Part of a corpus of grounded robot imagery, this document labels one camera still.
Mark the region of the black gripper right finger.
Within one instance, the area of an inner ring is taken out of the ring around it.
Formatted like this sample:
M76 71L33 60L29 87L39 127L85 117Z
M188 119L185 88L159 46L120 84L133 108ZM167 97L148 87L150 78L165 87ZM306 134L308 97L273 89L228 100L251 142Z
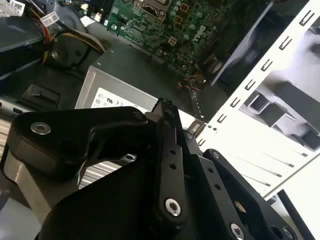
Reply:
M215 149L202 152L176 116L198 240L297 240L294 229Z

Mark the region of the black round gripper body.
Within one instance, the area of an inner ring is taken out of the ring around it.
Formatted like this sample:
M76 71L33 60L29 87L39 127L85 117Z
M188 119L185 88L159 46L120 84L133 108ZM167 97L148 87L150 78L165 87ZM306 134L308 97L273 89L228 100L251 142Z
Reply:
M184 179L159 183L146 161L124 166L60 201L40 240L218 240L221 215L214 200L211 161L183 163Z

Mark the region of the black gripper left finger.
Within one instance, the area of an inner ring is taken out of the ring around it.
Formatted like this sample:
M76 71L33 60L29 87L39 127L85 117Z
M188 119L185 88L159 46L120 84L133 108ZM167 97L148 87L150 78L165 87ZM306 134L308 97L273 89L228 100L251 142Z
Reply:
M26 112L11 124L1 170L42 225L63 199L135 162L157 168L159 183L182 183L177 116L162 98L148 113L132 106Z

